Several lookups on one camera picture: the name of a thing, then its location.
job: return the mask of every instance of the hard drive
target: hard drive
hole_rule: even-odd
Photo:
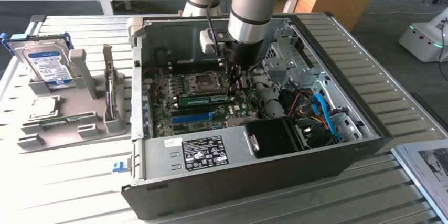
[[[33,70],[33,80],[43,81],[50,89],[74,87],[74,78],[81,76],[78,67],[69,58],[74,48],[69,33],[55,36],[13,35],[11,53]]]

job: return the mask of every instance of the white label sticker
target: white label sticker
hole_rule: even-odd
[[[171,139],[166,139],[165,143],[166,143],[166,148],[170,147],[175,147],[175,146],[182,146],[182,137],[181,138],[171,138]]]
[[[29,57],[45,82],[61,85],[73,81],[69,68],[61,63],[63,56],[59,52],[37,52],[29,54]]]

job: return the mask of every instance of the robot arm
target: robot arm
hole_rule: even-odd
[[[197,11],[199,15],[185,16],[206,16],[207,6],[213,0],[189,0],[187,5],[203,8]],[[225,46],[225,55],[227,60],[227,73],[230,76],[230,92],[243,89],[242,77],[250,66],[255,63],[263,39],[269,32],[271,17],[274,14],[277,0],[233,0],[233,12],[229,23],[227,41],[219,41]],[[215,3],[215,10],[211,15],[221,15],[219,0]],[[210,46],[202,45],[203,51],[207,52]]]

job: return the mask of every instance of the motherboard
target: motherboard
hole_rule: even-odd
[[[225,71],[174,74],[150,68],[145,73],[155,137],[239,126],[258,119],[254,96],[245,91],[227,95]]]

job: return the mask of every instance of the robot end effector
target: robot end effector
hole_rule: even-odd
[[[227,61],[230,93],[246,89],[246,71],[259,56],[263,39],[269,32],[277,0],[233,0],[229,30],[215,31],[218,50]],[[202,31],[201,43],[205,52],[214,52],[213,31]]]

